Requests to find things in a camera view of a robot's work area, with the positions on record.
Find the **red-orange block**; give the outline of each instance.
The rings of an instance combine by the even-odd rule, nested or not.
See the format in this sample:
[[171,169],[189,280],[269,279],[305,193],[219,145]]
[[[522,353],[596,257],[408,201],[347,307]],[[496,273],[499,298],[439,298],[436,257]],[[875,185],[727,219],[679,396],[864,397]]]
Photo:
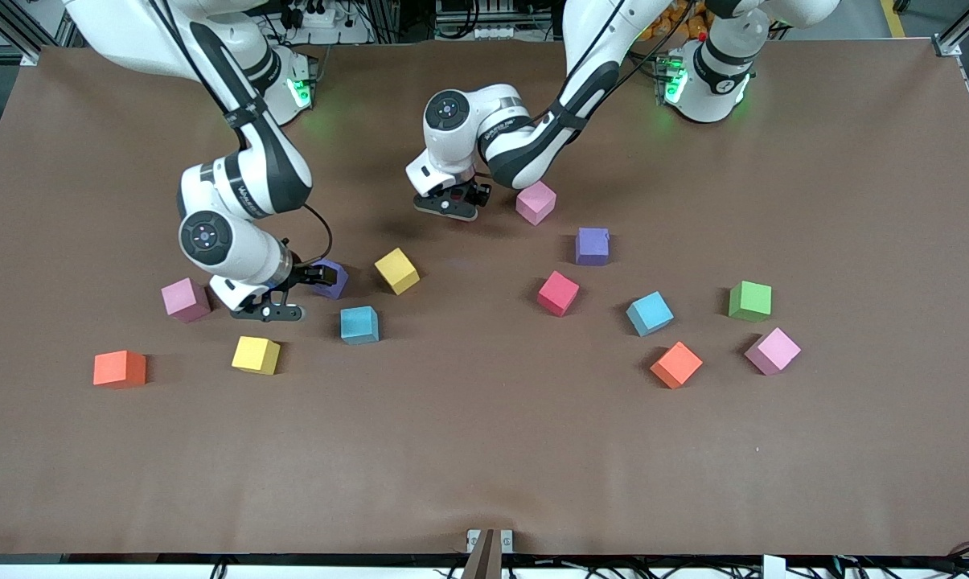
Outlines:
[[653,363],[650,370],[669,388],[680,388],[701,365],[702,360],[688,346],[678,342]]
[[102,388],[134,388],[146,382],[144,355],[115,351],[95,356],[94,384]]

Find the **light blue cube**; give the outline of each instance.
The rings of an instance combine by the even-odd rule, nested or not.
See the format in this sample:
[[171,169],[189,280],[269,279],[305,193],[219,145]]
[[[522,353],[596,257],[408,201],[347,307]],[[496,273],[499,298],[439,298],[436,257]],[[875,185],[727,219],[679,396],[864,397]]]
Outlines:
[[634,329],[638,330],[638,336],[648,336],[671,322],[674,314],[659,292],[656,292],[630,304],[627,317],[634,324]]
[[377,311],[370,306],[341,310],[341,339],[353,346],[379,342]]

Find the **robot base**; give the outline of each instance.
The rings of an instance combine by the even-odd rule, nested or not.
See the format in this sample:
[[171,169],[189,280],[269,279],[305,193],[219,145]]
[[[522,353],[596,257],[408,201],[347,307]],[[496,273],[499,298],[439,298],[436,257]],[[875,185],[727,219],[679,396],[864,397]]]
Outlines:
[[278,125],[286,125],[305,109],[312,109],[318,61],[287,47],[273,47],[281,57],[281,76],[263,96]]
[[661,102],[678,109],[680,114],[691,121],[723,121],[741,99],[745,98],[745,86],[749,83],[749,77],[746,76],[745,80],[738,82],[726,94],[713,94],[709,86],[692,70],[695,51],[700,45],[700,41],[691,40],[669,52],[669,59],[678,60],[684,65],[675,80],[656,82],[656,96]]

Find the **cube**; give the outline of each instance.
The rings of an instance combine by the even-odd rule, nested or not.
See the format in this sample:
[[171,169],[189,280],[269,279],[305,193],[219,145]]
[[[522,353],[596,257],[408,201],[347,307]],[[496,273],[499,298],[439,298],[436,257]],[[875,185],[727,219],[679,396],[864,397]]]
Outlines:
[[770,294],[769,285],[751,281],[738,283],[731,289],[727,315],[748,322],[763,322],[770,318]]
[[272,376],[277,371],[278,358],[281,358],[281,344],[267,338],[241,336],[231,366],[252,374]]
[[745,352],[745,357],[755,363],[756,368],[767,376],[781,373],[795,356],[803,351],[781,327],[775,327],[774,332],[760,338]]
[[384,281],[392,287],[396,296],[400,296],[419,281],[417,268],[413,267],[409,257],[402,253],[402,249],[397,247],[393,252],[377,260],[374,265],[377,266],[380,275],[384,276]]
[[197,285],[189,277],[163,287],[162,294],[166,314],[180,322],[194,322],[211,311],[205,287]]
[[379,342],[377,310],[370,306],[341,310],[341,339],[353,346]]
[[671,322],[674,314],[661,294],[656,292],[630,304],[627,308],[627,317],[634,324],[638,336],[648,336]]
[[540,181],[516,196],[516,211],[531,221],[532,226],[542,223],[552,209],[555,209],[555,191]]
[[348,272],[345,271],[345,268],[330,260],[316,260],[311,266],[326,266],[338,272],[338,280],[334,285],[311,285],[309,287],[320,296],[327,296],[332,300],[340,299],[341,293],[345,290],[345,283],[348,283]]
[[133,388],[146,383],[144,355],[115,351],[95,356],[94,385],[102,388]]
[[579,228],[577,230],[577,265],[605,266],[610,260],[610,230]]
[[577,297],[577,291],[580,288],[577,283],[573,283],[561,273],[553,271],[538,292],[538,303],[562,318],[566,315],[569,305],[573,303],[573,299]]
[[680,388],[701,365],[702,360],[688,346],[678,342],[660,356],[650,370],[669,388]]

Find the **blue cube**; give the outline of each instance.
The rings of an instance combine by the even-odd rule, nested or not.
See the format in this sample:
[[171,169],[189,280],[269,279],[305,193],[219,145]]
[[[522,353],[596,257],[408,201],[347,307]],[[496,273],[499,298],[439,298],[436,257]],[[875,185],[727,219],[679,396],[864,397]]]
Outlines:
[[579,228],[577,230],[577,265],[605,266],[610,260],[610,230]]
[[311,285],[311,289],[316,294],[327,296],[332,300],[341,298],[341,292],[345,289],[345,283],[348,283],[348,272],[345,271],[345,268],[330,260],[317,260],[312,265],[326,266],[338,272],[338,281],[334,285]]
[[631,304],[627,308],[627,317],[634,324],[634,329],[638,330],[638,336],[648,336],[671,322],[674,314],[659,292],[656,292]]
[[341,310],[341,339],[353,346],[380,341],[377,311],[370,306]]

